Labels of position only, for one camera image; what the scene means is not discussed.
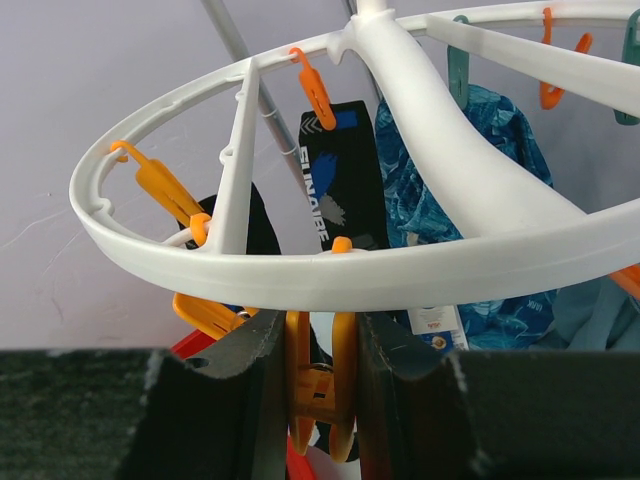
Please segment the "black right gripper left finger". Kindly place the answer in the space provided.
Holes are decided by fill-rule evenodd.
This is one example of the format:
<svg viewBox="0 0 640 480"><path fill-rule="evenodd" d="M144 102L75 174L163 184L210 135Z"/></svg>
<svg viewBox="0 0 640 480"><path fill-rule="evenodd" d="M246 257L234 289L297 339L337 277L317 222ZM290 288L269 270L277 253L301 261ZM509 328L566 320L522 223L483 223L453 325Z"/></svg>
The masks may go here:
<svg viewBox="0 0 640 480"><path fill-rule="evenodd" d="M5 479L281 479L284 313L204 351L45 349L1 355Z"/></svg>

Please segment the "black blue sunrise sock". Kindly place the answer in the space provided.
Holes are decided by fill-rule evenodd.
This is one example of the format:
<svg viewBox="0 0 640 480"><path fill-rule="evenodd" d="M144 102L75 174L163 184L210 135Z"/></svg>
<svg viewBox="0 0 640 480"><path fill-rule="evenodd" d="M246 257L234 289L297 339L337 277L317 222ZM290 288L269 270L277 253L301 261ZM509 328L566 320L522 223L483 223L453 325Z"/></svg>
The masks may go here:
<svg viewBox="0 0 640 480"><path fill-rule="evenodd" d="M337 237L362 250L390 247L379 162L357 158L374 138L364 101L334 104L337 127L325 130L316 114L302 114L298 142L300 166L312 220L324 251Z"/></svg>

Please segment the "orange clothes peg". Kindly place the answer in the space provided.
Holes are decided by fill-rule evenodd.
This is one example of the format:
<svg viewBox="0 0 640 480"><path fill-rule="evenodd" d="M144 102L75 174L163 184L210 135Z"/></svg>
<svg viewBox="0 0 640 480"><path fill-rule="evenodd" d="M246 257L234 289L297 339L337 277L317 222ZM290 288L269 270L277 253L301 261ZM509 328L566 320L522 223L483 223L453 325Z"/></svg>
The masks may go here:
<svg viewBox="0 0 640 480"><path fill-rule="evenodd" d="M304 455L314 426L320 421L330 426L329 455L336 462L344 462L354 441L356 314L334 314L331 366L311 361L311 325L307 312L287 312L284 333L287 418L293 448Z"/></svg>
<svg viewBox="0 0 640 480"><path fill-rule="evenodd" d="M337 127L337 119L331 107L329 95L319 72L311 65L306 54L298 47L290 49L293 63L301 64L298 74L299 83L321 126L328 131Z"/></svg>

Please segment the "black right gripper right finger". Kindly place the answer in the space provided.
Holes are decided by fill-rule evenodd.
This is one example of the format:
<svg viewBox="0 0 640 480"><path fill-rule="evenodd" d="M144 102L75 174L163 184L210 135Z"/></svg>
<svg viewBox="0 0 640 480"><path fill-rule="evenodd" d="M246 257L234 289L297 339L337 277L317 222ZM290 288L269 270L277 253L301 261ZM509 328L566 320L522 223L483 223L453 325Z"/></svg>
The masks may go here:
<svg viewBox="0 0 640 480"><path fill-rule="evenodd" d="M442 354L386 315L358 316L366 479L635 479L635 353Z"/></svg>

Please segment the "white round clip hanger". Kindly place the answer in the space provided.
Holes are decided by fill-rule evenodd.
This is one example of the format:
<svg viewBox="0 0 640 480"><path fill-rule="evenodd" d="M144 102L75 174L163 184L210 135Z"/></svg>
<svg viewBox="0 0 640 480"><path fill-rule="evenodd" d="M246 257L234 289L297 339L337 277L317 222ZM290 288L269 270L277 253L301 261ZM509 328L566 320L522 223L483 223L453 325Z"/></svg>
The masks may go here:
<svg viewBox="0 0 640 480"><path fill-rule="evenodd" d="M639 112L635 65L504 33L541 22L540 2L482 6L397 18L369 1L347 26L302 41L338 61L357 53L382 89L401 139L429 192L459 231L431 246L385 246L385 202L371 141L339 155L302 148L302 191L328 247L337 235L355 249L335 254L247 251L255 122L262 73L292 61L279 47L214 71L152 101L103 135L82 157L69 187L73 210L100 250L129 273L168 290L224 304L319 312L387 311L512 298L580 283L639 258L639 204L588 214L556 192L530 163L500 152L455 104L419 46L426 35L629 115ZM154 241L114 217L102 185L116 155L171 118L231 87L237 111L213 218L202 246L182 229Z"/></svg>

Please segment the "yellow-orange clothes peg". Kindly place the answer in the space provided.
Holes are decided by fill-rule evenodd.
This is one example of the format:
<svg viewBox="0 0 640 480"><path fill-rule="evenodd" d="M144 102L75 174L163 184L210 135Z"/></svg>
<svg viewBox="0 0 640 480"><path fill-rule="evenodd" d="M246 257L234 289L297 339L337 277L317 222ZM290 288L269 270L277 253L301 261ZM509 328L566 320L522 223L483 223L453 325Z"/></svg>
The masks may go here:
<svg viewBox="0 0 640 480"><path fill-rule="evenodd" d="M164 163L146 157L127 141L119 140L111 144L111 153L120 150L124 151L124 154L120 155L117 161L126 163L129 158L135 160L139 165L135 175L138 185L180 224L188 226L192 216L204 213L204 209Z"/></svg>

